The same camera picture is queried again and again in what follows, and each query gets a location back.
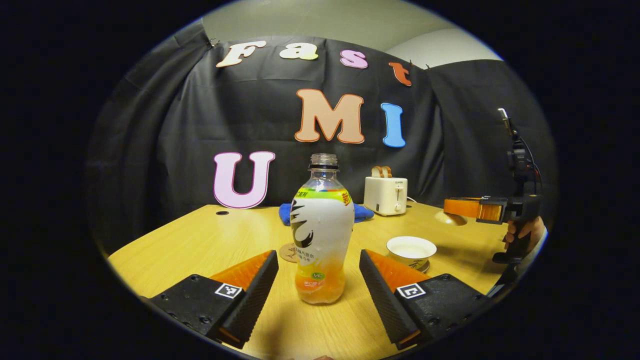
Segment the plastic bottle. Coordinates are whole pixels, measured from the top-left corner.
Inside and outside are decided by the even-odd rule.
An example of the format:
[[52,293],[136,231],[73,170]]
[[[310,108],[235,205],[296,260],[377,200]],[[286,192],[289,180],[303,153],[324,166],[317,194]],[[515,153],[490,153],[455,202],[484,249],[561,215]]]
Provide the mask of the plastic bottle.
[[291,203],[298,270],[296,289],[309,304],[331,304],[344,291],[344,258],[353,231],[354,207],[338,181],[334,154],[313,154],[311,178]]

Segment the pink letter u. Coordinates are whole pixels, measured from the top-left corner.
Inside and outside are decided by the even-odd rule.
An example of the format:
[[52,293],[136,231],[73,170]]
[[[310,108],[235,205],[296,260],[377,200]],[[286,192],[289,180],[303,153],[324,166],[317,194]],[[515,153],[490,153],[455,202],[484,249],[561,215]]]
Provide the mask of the pink letter u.
[[216,176],[213,182],[213,195],[223,206],[234,209],[248,209],[260,204],[267,195],[269,163],[276,158],[270,151],[257,151],[249,155],[253,161],[253,186],[248,193],[234,190],[236,164],[242,159],[237,152],[222,152],[213,158],[216,162]]

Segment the white toaster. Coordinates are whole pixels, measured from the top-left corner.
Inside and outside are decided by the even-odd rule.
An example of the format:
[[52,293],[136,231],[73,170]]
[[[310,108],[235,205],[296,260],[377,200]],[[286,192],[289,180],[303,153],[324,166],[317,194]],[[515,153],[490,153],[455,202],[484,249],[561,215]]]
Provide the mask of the white toaster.
[[403,177],[367,176],[364,182],[364,207],[383,216],[406,212],[407,182]]

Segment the cup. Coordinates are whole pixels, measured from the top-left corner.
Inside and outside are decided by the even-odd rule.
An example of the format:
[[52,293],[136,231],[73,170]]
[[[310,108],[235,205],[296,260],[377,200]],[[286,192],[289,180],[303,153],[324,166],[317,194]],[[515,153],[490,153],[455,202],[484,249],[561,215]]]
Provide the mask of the cup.
[[391,259],[418,270],[436,253],[436,245],[415,236],[398,236],[387,241],[387,250]]

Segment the wooden table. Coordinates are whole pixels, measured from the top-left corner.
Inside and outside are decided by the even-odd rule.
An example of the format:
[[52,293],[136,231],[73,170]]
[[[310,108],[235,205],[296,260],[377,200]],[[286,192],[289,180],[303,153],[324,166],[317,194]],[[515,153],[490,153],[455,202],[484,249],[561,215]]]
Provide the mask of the wooden table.
[[[278,257],[278,274],[251,339],[241,351],[261,359],[380,359],[398,353],[389,342],[358,268],[360,251],[386,255],[387,240],[418,236],[438,248],[430,276],[452,274],[481,293],[496,283],[505,265],[492,262],[504,251],[507,225],[465,225],[437,220],[442,209],[411,202],[406,214],[376,215],[356,223],[345,260],[347,285],[340,300],[313,306],[297,298],[297,264]],[[217,215],[217,211],[228,211]],[[153,297],[190,274],[210,276],[267,250],[292,242],[278,208],[227,209],[206,205],[126,245],[109,257],[122,279],[138,294]]]

